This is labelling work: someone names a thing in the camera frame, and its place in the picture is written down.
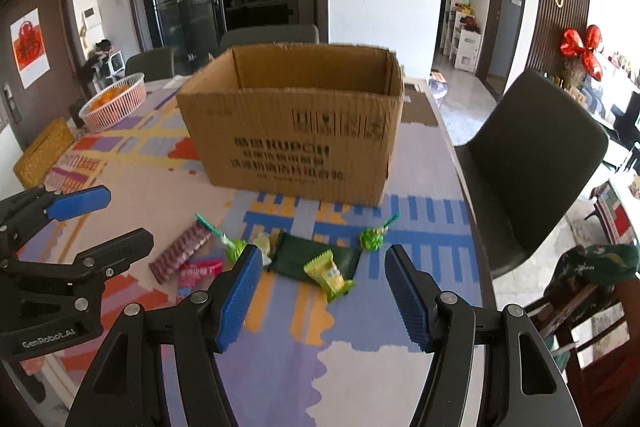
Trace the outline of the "dark chair right side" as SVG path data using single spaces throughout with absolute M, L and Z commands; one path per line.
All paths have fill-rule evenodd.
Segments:
M 454 149 L 492 277 L 535 254 L 600 166 L 608 137 L 575 100 L 526 70 Z

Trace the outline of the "green lollipop candy left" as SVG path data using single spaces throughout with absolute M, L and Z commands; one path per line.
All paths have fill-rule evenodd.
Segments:
M 229 262 L 234 265 L 235 262 L 237 262 L 243 254 L 244 248 L 247 243 L 243 241 L 243 239 L 230 239 L 230 237 L 226 233 L 220 231 L 215 227 L 215 225 L 209 223 L 199 213 L 195 213 L 195 217 L 200 225 L 203 225 L 203 227 L 206 228 L 207 231 L 212 233 L 213 236 L 217 237 L 217 239 L 221 241 L 221 244 L 224 245 L 224 249 L 226 250 L 226 255 Z

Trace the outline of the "pink snack packet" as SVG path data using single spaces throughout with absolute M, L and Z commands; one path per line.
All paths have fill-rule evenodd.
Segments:
M 182 300 L 194 291 L 206 291 L 210 283 L 224 269 L 220 259 L 196 260 L 183 265 L 178 271 L 177 297 Z

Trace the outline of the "red foil balloon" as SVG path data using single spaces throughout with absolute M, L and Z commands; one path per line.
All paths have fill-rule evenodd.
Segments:
M 566 58 L 579 57 L 582 66 L 595 80 L 601 81 L 603 77 L 602 66 L 593 54 L 602 43 L 602 32 L 597 25 L 589 25 L 585 37 L 574 28 L 563 31 L 560 41 L 560 53 Z

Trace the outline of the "yellow woven mat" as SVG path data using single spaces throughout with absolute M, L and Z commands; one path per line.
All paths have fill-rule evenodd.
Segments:
M 73 133 L 64 118 L 51 121 L 26 148 L 13 167 L 25 190 L 43 184 L 49 170 L 74 143 Z

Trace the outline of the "dark interior door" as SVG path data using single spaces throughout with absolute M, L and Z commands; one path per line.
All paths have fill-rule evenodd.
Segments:
M 506 91 L 522 27 L 525 0 L 489 0 L 476 77 L 496 101 Z

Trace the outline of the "purple striped snack bar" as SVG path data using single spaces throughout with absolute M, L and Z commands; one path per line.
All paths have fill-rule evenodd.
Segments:
M 157 283 L 167 282 L 212 236 L 213 233 L 202 222 L 193 222 L 149 263 Z

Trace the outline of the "yellow green snack packet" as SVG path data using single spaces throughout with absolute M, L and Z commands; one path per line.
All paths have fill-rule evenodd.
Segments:
M 309 260 L 303 266 L 304 272 L 315 281 L 326 293 L 326 301 L 334 300 L 346 295 L 353 287 L 354 282 L 346 279 L 334 261 L 331 249 Z

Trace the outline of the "green wrapped candy right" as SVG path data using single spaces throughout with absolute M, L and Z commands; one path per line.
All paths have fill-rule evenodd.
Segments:
M 390 226 L 399 219 L 400 213 L 396 212 L 382 225 L 376 228 L 363 230 L 359 235 L 359 245 L 364 251 L 378 251 L 384 244 L 385 235 Z

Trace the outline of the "pale green small candy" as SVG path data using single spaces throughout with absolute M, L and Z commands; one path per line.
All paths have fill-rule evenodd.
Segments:
M 270 235 L 265 232 L 260 232 L 253 239 L 253 244 L 260 250 L 262 254 L 262 266 L 268 267 L 271 260 L 271 239 Z

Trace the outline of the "white shelf with toys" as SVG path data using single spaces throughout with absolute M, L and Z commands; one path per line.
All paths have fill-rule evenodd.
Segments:
M 451 66 L 475 72 L 480 57 L 482 32 L 471 0 L 445 0 L 440 48 Z

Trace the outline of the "white basket of oranges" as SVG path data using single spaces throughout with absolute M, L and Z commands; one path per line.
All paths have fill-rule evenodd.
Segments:
M 81 107 L 79 117 L 91 133 L 101 132 L 134 113 L 146 99 L 142 72 L 108 86 Z

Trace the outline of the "brown cardboard box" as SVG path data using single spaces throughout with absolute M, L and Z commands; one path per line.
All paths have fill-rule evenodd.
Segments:
M 177 104 L 211 184 L 374 207 L 404 105 L 392 51 L 338 44 L 232 46 Z

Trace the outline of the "red paper door decoration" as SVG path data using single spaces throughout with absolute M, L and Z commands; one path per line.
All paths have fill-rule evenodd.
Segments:
M 50 67 L 44 45 L 39 10 L 33 9 L 10 25 L 14 61 L 24 89 L 28 89 Z

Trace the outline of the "colourful patterned tablecloth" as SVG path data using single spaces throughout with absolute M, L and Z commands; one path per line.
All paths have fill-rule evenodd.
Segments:
M 358 207 L 210 184 L 179 114 L 177 83 L 154 83 L 134 115 L 87 135 L 48 176 L 62 191 L 103 184 L 111 204 L 50 223 L 21 251 L 31 262 L 67 263 L 114 236 L 146 228 L 162 251 L 198 216 L 232 237 L 285 231 L 354 246 L 361 230 L 392 225 L 389 244 L 446 291 L 472 305 L 491 292 L 480 269 L 471 217 L 454 167 L 454 146 L 480 121 L 408 87 L 405 115 L 381 205 Z M 431 358 L 407 335 L 386 282 L 384 256 L 364 254 L 347 296 L 328 303 L 319 288 L 267 273 L 238 340 L 218 366 L 243 426 L 405 426 Z

